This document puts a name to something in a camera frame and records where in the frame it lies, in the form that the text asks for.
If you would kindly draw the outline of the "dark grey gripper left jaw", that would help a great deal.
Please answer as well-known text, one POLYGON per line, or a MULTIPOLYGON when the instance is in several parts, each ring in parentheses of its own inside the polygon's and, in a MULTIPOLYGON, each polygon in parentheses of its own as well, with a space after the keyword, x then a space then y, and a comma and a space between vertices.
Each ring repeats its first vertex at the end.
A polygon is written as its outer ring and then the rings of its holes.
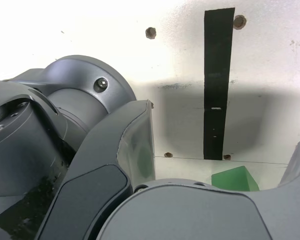
POLYGON ((131 101, 85 137, 36 235, 90 240, 135 187, 155 179, 152 103, 131 101))

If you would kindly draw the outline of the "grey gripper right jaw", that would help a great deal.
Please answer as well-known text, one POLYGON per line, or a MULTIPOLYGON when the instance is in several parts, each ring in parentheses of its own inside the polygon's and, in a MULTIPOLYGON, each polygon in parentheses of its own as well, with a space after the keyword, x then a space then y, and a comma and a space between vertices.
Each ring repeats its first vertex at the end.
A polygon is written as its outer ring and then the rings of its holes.
POLYGON ((300 142, 280 184, 228 191, 156 181, 115 209, 99 240, 300 240, 300 142))

